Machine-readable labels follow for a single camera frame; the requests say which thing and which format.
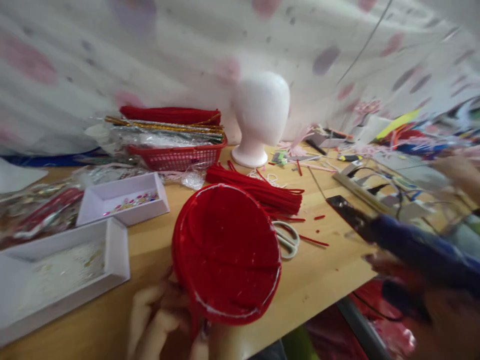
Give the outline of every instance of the hand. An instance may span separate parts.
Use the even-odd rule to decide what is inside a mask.
[[[171,273],[169,269],[158,286],[135,294],[130,314],[127,360],[159,360],[169,333],[177,329],[190,333],[187,311],[190,301],[178,284],[168,280]],[[192,344],[189,360],[208,358],[208,328],[204,326]]]
[[[408,319],[416,340],[412,359],[477,360],[480,356],[480,302],[463,291],[428,290],[423,301],[432,324]]]
[[[460,155],[439,157],[431,163],[431,166],[454,182],[461,182],[463,179],[480,175],[473,163]]]
[[[400,279],[413,291],[423,292],[423,302],[432,324],[407,319],[405,326],[416,340],[412,360],[478,360],[480,357],[480,301],[466,292],[432,289],[415,270],[386,251],[364,259],[380,274]]]

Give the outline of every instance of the scissors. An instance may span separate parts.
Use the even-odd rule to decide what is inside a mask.
[[[282,254],[282,259],[292,259],[299,250],[300,236],[297,230],[295,230],[290,224],[283,221],[272,221],[273,227],[275,227],[276,238],[278,242],[288,250],[287,254]],[[281,231],[278,227],[283,227],[288,230],[288,233]]]

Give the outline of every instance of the wooden table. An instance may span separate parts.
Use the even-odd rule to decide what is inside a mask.
[[[222,152],[222,164],[231,158],[231,150],[228,147]],[[331,160],[331,163],[346,166],[336,160]],[[292,171],[292,167],[266,165],[266,170],[260,172],[277,175],[277,182],[288,184],[289,188],[305,189],[298,216],[307,221],[294,223],[294,227],[300,234],[329,243],[330,247],[322,248],[302,241],[297,255],[283,262],[278,290],[261,319],[245,326],[215,325],[212,328],[211,359],[247,359],[375,275],[361,259],[361,255],[374,249],[356,234],[351,236],[352,229],[326,203],[311,172],[302,168],[303,176],[300,176],[298,171]],[[238,165],[236,168],[244,174],[251,170]],[[64,178],[71,171],[71,168],[55,168],[41,181]],[[313,173],[326,197],[342,195],[360,210],[374,213],[332,179],[331,173],[321,170],[313,170]],[[174,225],[183,204],[194,191],[171,183],[166,185],[166,193],[170,213],[128,229],[131,280],[8,345],[0,351],[1,360],[104,360],[125,357],[132,297],[139,289],[155,284],[172,263]],[[313,220],[318,215],[325,215],[325,218]],[[173,343],[181,341],[183,339],[177,338]],[[184,351],[179,354],[180,348],[167,344],[162,360],[184,359],[186,354]]]

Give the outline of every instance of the plastic basket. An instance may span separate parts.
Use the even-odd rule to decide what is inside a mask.
[[[139,155],[152,171],[186,171],[191,165],[203,163],[206,166],[216,164],[220,153],[227,146],[227,137],[215,145],[175,147],[168,149],[140,149],[129,145],[128,152]]]

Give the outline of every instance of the white foam mannequin head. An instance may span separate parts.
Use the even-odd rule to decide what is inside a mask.
[[[248,168],[262,166],[268,160],[265,145],[276,146],[287,124],[289,85],[274,72],[255,74],[238,83],[233,106],[241,141],[233,149],[232,157]]]

